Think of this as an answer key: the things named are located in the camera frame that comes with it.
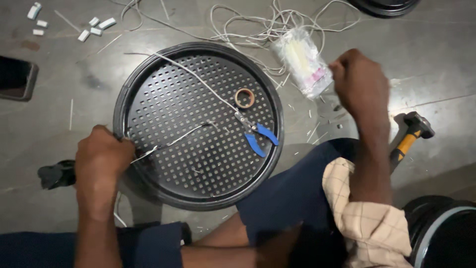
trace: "navy blue pants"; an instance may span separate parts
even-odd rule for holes
[[[292,168],[263,182],[237,204],[250,244],[259,246],[281,230],[302,223],[291,267],[341,267],[347,257],[322,189],[327,164],[353,161],[356,140],[335,139],[316,146]],[[180,222],[118,229],[124,267],[182,267]],[[73,267],[75,233],[21,232],[0,235],[0,267]]]

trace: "smartphone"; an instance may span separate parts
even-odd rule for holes
[[[37,75],[36,64],[0,56],[0,98],[29,101]]]

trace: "plastic bag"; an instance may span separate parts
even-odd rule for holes
[[[314,100],[332,83],[331,70],[304,28],[285,33],[273,43],[273,50],[307,98]]]

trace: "gray floor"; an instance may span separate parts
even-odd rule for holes
[[[208,10],[213,4],[223,3],[246,15],[269,16],[271,1],[245,1],[249,5],[234,0],[164,2],[171,13],[171,23],[195,34],[211,36]],[[311,15],[327,1],[281,2],[284,8]],[[78,33],[53,12],[59,10],[81,28],[85,28],[93,16],[119,20],[122,8],[107,0],[43,1],[39,19],[48,21],[50,27],[45,36],[35,37],[31,34],[34,22],[26,18],[32,4],[33,1],[26,0],[0,4],[1,54],[32,61],[40,67],[30,102],[0,100],[0,233],[74,231],[77,224],[74,189],[41,190],[37,169],[74,158],[77,142],[89,134],[92,126],[112,126],[113,106],[120,88],[146,58],[124,55],[124,52],[144,53],[147,52],[144,47],[157,51],[196,41],[150,20],[145,20],[137,31],[125,31],[138,22],[137,16],[129,12],[125,25],[119,23],[106,30],[102,37],[90,36],[81,43],[76,40]],[[144,0],[141,7],[145,13],[165,19],[159,1]],[[476,200],[473,187],[476,171],[473,141],[476,137],[475,9],[476,3],[471,0],[422,0],[412,13],[401,19],[381,20],[363,15],[363,21],[353,29],[326,35],[322,55],[328,62],[345,50],[357,47],[382,64],[394,85],[389,104],[390,140],[398,132],[393,117],[415,110],[425,116],[436,131],[434,138],[418,140],[392,175],[397,206],[428,194]],[[218,17],[224,20],[229,16]],[[325,26],[344,20],[352,20],[351,14],[334,6],[319,22]],[[241,30],[253,29],[250,26]],[[97,54],[120,34],[117,41]],[[317,35],[314,39],[320,42]],[[249,49],[248,52],[277,65],[267,51]],[[302,158],[314,146],[310,143],[326,132],[322,141],[357,138],[351,117],[344,111],[333,111],[338,100],[332,90],[324,95],[326,103],[307,100],[290,83],[278,92],[284,107],[286,138],[275,172],[287,169]],[[74,106],[69,130],[71,99]],[[321,125],[307,143],[306,133],[318,121]],[[337,124],[344,128],[337,129]],[[231,207],[196,213],[161,207],[141,200],[124,186],[121,190],[125,196],[119,211],[129,225],[152,220],[187,221],[195,238],[208,233],[236,211]]]

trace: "beige plaid fabric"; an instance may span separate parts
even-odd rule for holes
[[[329,163],[322,187],[334,220],[346,239],[349,268],[411,268],[407,220],[402,210],[371,202],[349,202],[349,174],[354,164],[344,158]]]

